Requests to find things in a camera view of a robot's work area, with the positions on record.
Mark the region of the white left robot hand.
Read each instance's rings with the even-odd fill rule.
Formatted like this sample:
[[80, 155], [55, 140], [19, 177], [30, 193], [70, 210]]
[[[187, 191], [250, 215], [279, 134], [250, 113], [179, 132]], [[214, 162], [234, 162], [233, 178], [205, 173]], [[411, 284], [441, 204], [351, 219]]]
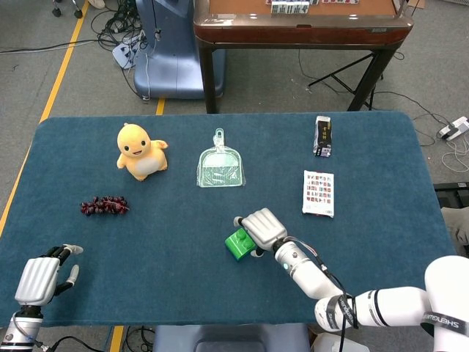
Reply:
[[80, 272], [79, 265], [74, 265], [70, 275], [58, 284], [58, 274], [64, 262], [70, 255], [79, 255], [84, 251], [75, 244], [54, 246], [45, 254], [29, 259], [23, 269], [15, 300], [21, 306], [44, 307], [54, 296], [74, 287]]

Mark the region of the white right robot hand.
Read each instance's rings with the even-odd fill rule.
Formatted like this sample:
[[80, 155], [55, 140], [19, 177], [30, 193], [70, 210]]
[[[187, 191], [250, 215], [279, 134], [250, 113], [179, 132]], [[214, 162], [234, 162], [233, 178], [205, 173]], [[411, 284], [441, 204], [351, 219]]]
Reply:
[[261, 257], [265, 252], [276, 253], [287, 237], [287, 229], [268, 208], [246, 217], [236, 216], [234, 225], [242, 227], [256, 244], [250, 253], [252, 257]]

